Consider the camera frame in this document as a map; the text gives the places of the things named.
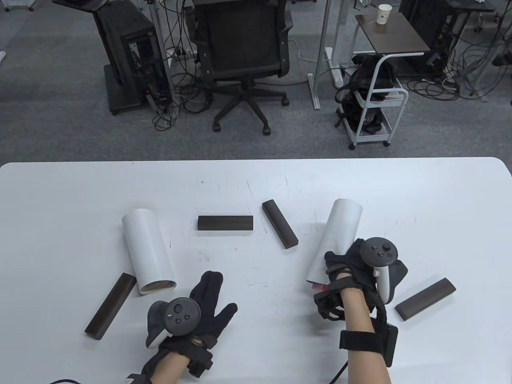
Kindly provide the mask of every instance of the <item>dark tabletop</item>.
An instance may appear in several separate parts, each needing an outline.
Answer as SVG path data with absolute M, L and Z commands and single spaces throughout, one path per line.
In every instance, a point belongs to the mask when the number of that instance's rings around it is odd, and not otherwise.
M 492 0 L 479 3 L 475 0 L 446 0 L 450 7 L 460 11 L 494 12 L 496 7 Z
M 79 11 L 94 13 L 105 5 L 109 0 L 82 0 L 82 1 L 69 1 L 69 0 L 52 0 L 53 3 L 63 5 L 65 7 L 77 9 Z
M 355 18 L 377 53 L 413 53 L 430 50 L 401 13 L 390 13 L 388 22 L 384 25 L 377 24 L 375 13 L 356 15 Z

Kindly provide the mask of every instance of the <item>office chair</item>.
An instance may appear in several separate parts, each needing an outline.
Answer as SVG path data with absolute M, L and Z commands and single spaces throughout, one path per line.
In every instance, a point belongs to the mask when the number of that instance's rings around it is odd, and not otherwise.
M 219 120 L 246 101 L 263 122 L 263 135 L 270 135 L 268 121 L 254 98 L 281 97 L 283 106 L 290 101 L 285 92 L 256 88 L 254 80 L 282 77 L 290 69 L 288 31 L 293 21 L 286 0 L 212 1 L 216 0 L 193 0 L 193 7 L 185 7 L 185 17 L 210 95 L 234 96 L 215 116 L 213 131 L 219 132 Z M 239 81 L 240 86 L 220 87 L 217 81 Z

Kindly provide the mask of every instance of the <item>metal cart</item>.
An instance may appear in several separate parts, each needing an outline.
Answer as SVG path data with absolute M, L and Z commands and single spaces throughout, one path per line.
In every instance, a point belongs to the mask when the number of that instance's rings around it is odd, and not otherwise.
M 4 10 L 9 12 L 11 8 L 14 7 L 27 7 L 29 11 L 33 11 L 32 4 L 34 4 L 36 0 L 2 0 L 2 4 L 4 4 Z
M 370 88 L 366 100 L 363 99 L 359 91 L 355 91 L 357 102 L 362 108 L 362 114 L 357 127 L 357 132 L 352 131 L 346 118 L 343 119 L 343 124 L 347 133 L 352 141 L 349 145 L 350 150 L 354 150 L 359 143 L 368 142 L 382 142 L 384 146 L 389 146 L 391 140 L 396 132 L 403 110 L 409 99 L 408 91 L 402 86 L 400 81 L 396 79 L 393 88 L 375 89 L 375 82 L 379 68 L 384 61 L 390 57 L 407 57 L 407 56 L 422 56 L 429 50 L 428 46 L 424 43 L 421 37 L 414 31 L 409 22 L 401 13 L 392 13 L 388 18 L 388 22 L 384 25 L 379 25 L 375 22 L 375 15 L 357 15 L 357 25 L 354 30 L 352 42 L 349 51 L 349 60 L 346 66 L 346 75 L 344 81 L 348 81 L 348 77 L 352 75 L 357 69 L 357 65 L 350 64 L 352 57 L 356 54 L 382 54 L 382 58 L 378 61 L 375 71 L 373 73 Z M 371 51 L 357 51 L 354 52 L 355 42 L 359 28 L 362 28 L 370 44 L 374 48 Z M 375 93 L 388 93 L 383 101 L 372 101 L 371 97 Z M 362 126 L 365 120 L 368 109 L 370 108 L 389 108 L 400 107 L 398 116 L 395 122 L 391 125 L 386 114 L 383 110 L 382 113 L 382 128 L 374 135 L 362 132 Z

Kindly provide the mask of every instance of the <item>paper cup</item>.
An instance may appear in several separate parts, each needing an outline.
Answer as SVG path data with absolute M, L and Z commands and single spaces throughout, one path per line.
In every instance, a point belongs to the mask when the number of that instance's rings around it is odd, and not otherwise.
M 379 5 L 379 9 L 377 11 L 377 24 L 386 24 L 392 9 L 393 7 L 389 4 Z

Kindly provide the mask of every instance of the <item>chair base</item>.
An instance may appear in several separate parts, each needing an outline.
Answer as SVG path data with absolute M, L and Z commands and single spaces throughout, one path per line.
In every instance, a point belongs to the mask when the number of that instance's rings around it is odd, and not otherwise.
M 281 97 L 281 105 L 290 105 L 290 100 L 286 95 L 286 92 L 271 91 L 267 89 L 255 88 L 253 80 L 242 80 L 239 88 L 231 87 L 215 87 L 211 89 L 212 93 L 218 93 L 222 95 L 234 95 L 234 98 L 215 116 L 213 131 L 220 132 L 221 125 L 219 120 L 231 112 L 238 104 L 245 101 L 252 108 L 254 113 L 259 117 L 263 123 L 263 135 L 268 136 L 271 133 L 270 127 L 268 126 L 268 120 L 261 111 L 260 107 L 256 103 L 256 97 Z

